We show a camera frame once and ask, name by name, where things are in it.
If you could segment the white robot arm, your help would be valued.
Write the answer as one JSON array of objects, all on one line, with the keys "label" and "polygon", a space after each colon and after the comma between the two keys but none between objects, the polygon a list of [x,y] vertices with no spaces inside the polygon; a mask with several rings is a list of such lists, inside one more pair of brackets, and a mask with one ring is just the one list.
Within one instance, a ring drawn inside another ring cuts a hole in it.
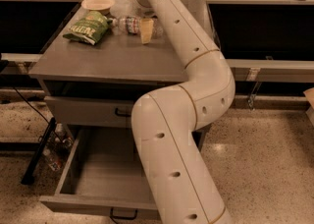
[{"label": "white robot arm", "polygon": [[187,81],[135,103],[131,127],[163,224],[234,224],[192,133],[233,103],[236,84],[219,47],[181,0],[148,0],[179,56]]}]

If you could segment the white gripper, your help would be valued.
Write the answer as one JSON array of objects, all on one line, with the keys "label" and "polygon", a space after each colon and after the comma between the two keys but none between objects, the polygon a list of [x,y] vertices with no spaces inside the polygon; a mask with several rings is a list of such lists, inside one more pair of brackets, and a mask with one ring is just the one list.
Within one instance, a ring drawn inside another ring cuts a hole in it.
[{"label": "white gripper", "polygon": [[139,30],[141,42],[147,44],[151,41],[154,27],[154,22],[150,18],[155,16],[155,12],[148,0],[132,0],[132,2],[135,13],[141,17],[145,17],[139,22]]}]

